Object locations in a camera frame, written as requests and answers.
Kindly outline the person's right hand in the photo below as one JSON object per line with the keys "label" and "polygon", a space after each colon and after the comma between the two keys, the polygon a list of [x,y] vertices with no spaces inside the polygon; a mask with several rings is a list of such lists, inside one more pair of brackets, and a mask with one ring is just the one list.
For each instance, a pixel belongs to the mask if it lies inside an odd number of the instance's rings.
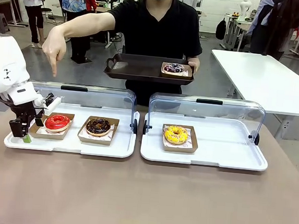
{"label": "person's right hand", "polygon": [[66,53],[65,26],[66,24],[55,26],[42,45],[54,77],[57,75],[57,62],[62,60]]}

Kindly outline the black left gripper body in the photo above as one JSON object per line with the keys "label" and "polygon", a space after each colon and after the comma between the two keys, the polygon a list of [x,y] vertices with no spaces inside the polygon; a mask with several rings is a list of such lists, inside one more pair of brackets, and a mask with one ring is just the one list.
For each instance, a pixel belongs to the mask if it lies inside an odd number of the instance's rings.
{"label": "black left gripper body", "polygon": [[20,105],[15,105],[12,102],[8,102],[7,105],[16,114],[17,118],[29,117],[31,119],[40,119],[44,114],[46,106],[44,104],[36,105],[34,101],[29,101]]}

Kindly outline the person's left hand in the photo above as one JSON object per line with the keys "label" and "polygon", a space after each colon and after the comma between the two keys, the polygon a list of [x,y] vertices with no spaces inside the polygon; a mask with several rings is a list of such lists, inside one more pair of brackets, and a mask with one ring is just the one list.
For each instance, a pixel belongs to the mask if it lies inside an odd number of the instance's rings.
{"label": "person's left hand", "polygon": [[199,57],[188,57],[187,58],[188,65],[192,68],[192,74],[195,75],[198,72],[198,68],[200,66]]}

